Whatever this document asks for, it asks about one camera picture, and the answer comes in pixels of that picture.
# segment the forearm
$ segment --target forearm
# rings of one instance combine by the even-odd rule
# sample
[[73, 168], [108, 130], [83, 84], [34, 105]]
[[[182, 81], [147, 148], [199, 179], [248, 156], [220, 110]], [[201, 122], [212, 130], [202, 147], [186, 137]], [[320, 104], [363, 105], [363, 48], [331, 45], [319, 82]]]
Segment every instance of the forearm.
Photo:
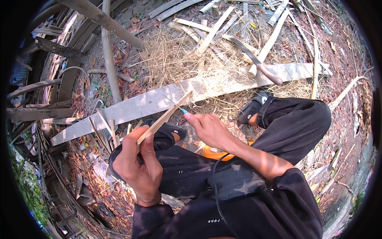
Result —
[[229, 142], [224, 150], [247, 162], [269, 181], [273, 181], [275, 177], [282, 176], [285, 171], [293, 168], [293, 165], [288, 161], [253, 148], [238, 138]]

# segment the small knife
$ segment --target small knife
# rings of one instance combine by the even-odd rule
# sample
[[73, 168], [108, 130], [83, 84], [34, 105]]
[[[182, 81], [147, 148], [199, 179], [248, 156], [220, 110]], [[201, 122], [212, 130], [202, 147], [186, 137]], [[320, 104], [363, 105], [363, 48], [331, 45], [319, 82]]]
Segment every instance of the small knife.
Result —
[[253, 61], [253, 63], [256, 65], [256, 68], [261, 71], [268, 79], [270, 79], [273, 83], [275, 83], [276, 85], [281, 85], [283, 83], [283, 80], [278, 77], [278, 76], [275, 76], [273, 75], [266, 67], [265, 67], [265, 64], [264, 63], [261, 63], [256, 57], [255, 55], [248, 49], [244, 46], [243, 43], [241, 43], [241, 41], [239, 41], [238, 39], [236, 38], [233, 38], [231, 37], [230, 40], [235, 43], [242, 51], [245, 52], [245, 54], [248, 55], [249, 58], [251, 58], [251, 60]]

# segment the machete handle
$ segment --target machete handle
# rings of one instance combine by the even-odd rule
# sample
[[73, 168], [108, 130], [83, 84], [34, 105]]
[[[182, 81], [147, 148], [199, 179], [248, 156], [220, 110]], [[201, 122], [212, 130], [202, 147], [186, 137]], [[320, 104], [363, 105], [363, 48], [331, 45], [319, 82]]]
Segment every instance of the machete handle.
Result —
[[268, 79], [270, 79], [273, 83], [275, 83], [276, 85], [280, 86], [282, 85], [283, 83], [283, 80], [278, 77], [278, 76], [275, 76], [274, 74], [272, 74], [268, 68], [265, 67], [265, 64], [259, 64], [259, 65], [256, 65], [256, 68], [261, 71]]

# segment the mesh pocket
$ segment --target mesh pocket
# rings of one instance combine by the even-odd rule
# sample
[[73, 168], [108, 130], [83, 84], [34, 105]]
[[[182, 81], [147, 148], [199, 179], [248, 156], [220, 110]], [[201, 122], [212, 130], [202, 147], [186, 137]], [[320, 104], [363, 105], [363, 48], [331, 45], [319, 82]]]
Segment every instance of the mesh pocket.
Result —
[[[219, 169], [215, 172], [215, 179], [219, 201], [254, 193], [265, 184], [265, 180], [252, 171], [243, 160], [235, 160]], [[210, 176], [207, 182], [215, 190], [213, 176]]]

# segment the hand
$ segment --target hand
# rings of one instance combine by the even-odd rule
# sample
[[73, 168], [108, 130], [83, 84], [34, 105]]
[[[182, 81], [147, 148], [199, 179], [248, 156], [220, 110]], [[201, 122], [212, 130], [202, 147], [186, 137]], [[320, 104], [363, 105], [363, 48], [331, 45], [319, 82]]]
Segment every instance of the hand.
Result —
[[197, 136], [212, 148], [219, 148], [227, 152], [231, 141], [238, 140], [220, 121], [217, 115], [185, 113], [185, 118], [196, 130]]
[[137, 140], [149, 129], [148, 125], [139, 127], [126, 135], [122, 141], [122, 151], [113, 162], [113, 169], [133, 188], [139, 206], [149, 207], [160, 202], [162, 196], [159, 185], [163, 168], [155, 157], [154, 134], [147, 135], [141, 143], [141, 161], [137, 161]]

